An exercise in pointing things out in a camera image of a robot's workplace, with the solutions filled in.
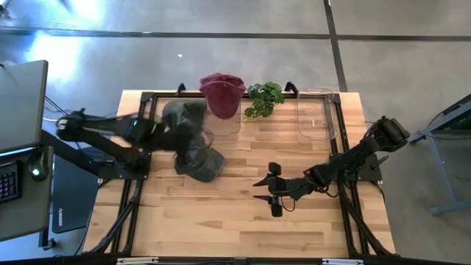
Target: butcher block tabletop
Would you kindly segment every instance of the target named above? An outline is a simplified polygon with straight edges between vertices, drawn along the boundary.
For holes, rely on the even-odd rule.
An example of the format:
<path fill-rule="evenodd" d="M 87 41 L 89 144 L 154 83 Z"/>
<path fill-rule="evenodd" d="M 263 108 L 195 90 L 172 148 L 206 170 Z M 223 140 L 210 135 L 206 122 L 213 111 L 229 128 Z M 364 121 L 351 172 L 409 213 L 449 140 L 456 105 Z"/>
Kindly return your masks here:
<path fill-rule="evenodd" d="M 142 92 L 123 91 L 118 115 L 136 113 Z M 340 93 L 340 99 L 351 148 L 365 131 L 360 96 Z M 169 100 L 159 98 L 159 114 Z M 305 100 L 299 107 L 309 109 L 321 104 L 320 100 Z M 201 183 L 177 175 L 171 152 L 152 154 L 138 212 L 133 256 L 348 256 L 338 198 L 314 192 L 300 199 L 295 211 L 284 211 L 280 218 L 272 217 L 266 202 L 252 198 L 252 195 L 269 193 L 266 186 L 252 187 L 266 176 L 269 162 L 282 166 L 281 177 L 301 177 L 303 170 L 327 162 L 331 148 L 329 141 L 299 141 L 296 99 L 275 105 L 268 118 L 245 117 L 243 112 L 250 105 L 249 99 L 242 99 L 237 139 L 212 143 L 226 159 L 223 170 L 213 182 Z M 114 141 L 125 145 L 119 139 Z M 123 182 L 111 180 L 99 189 L 84 251 L 95 247 L 116 220 Z M 336 185 L 331 185 L 330 192 L 336 192 Z M 394 252 L 380 191 L 371 183 L 360 182 L 358 192 L 365 222 L 384 247 Z M 284 202 L 287 208 L 293 205 L 290 199 Z M 360 249 L 358 229 L 355 222 L 352 224 L 355 245 Z M 128 225 L 129 218 L 123 227 L 120 249 L 126 240 Z"/>

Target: gray cloth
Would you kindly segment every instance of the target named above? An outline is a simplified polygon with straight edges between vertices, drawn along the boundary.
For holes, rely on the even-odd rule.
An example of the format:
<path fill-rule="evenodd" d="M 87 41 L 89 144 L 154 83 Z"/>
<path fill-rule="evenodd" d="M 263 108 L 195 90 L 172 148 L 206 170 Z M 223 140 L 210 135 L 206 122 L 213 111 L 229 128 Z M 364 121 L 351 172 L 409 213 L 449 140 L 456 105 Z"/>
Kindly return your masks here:
<path fill-rule="evenodd" d="M 162 111 L 162 120 L 171 130 L 194 135 L 186 152 L 177 153 L 175 171 L 206 183 L 219 174 L 225 159 L 202 137 L 205 114 L 206 102 L 203 100 L 172 100 Z"/>

